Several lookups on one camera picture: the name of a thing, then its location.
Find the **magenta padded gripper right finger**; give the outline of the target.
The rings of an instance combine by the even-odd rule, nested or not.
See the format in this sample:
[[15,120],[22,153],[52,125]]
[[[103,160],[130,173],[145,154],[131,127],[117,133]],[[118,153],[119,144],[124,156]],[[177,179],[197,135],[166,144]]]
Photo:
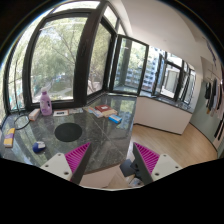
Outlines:
[[133,154],[145,185],[182,169],[168,154],[158,154],[136,142],[133,143]]

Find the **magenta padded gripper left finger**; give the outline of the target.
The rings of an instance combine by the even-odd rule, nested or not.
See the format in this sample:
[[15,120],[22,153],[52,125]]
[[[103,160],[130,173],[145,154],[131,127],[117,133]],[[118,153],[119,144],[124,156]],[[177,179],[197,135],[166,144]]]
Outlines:
[[87,142],[66,154],[55,154],[50,160],[43,164],[41,168],[76,185],[79,185],[90,155],[91,143]]

